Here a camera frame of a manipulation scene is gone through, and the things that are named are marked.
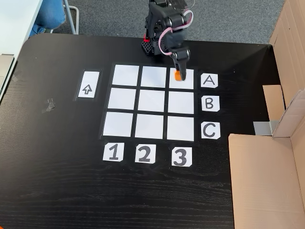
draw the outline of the number 2 card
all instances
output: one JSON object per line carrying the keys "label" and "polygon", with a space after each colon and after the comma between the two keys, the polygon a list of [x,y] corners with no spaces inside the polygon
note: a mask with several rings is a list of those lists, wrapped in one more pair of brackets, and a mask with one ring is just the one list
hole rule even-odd
{"label": "number 2 card", "polygon": [[156,161],[156,145],[139,144],[135,152],[135,162],[153,164]]}

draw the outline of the cardboard box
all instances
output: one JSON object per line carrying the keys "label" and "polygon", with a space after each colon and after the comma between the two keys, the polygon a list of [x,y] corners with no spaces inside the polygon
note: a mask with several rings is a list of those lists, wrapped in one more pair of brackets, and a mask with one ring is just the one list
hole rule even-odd
{"label": "cardboard box", "polygon": [[305,0],[286,0],[270,43],[281,80],[264,86],[273,135],[229,136],[235,229],[305,229]]}

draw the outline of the blue jeans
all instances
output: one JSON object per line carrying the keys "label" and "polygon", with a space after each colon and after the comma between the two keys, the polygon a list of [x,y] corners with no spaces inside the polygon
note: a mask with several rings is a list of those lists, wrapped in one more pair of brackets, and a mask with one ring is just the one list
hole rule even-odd
{"label": "blue jeans", "polygon": [[62,0],[43,0],[30,36],[58,28],[66,20]]}

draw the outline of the tic-tac-toe grid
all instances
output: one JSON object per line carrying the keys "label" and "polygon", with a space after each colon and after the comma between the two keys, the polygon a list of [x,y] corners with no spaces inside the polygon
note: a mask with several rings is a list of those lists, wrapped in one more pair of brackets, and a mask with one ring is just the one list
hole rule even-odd
{"label": "tic-tac-toe grid", "polygon": [[175,81],[174,68],[114,66],[101,139],[135,137],[162,141],[197,140],[197,97],[194,70]]}

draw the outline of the black table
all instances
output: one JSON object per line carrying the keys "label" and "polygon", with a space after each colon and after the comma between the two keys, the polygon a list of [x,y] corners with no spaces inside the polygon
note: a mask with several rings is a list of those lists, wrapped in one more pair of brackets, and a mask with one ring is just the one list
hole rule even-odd
{"label": "black table", "polygon": [[[5,229],[234,227],[227,137],[254,134],[268,121],[262,85],[279,84],[270,45],[187,41],[188,68],[217,73],[221,110],[198,122],[221,123],[218,140],[201,139],[190,167],[171,166],[172,143],[157,145],[155,166],[103,161],[99,139],[113,63],[173,66],[147,57],[141,39],[42,34],[23,46],[0,105],[0,226]],[[102,69],[94,101],[75,100],[84,69]],[[52,98],[55,108],[43,113]]]}

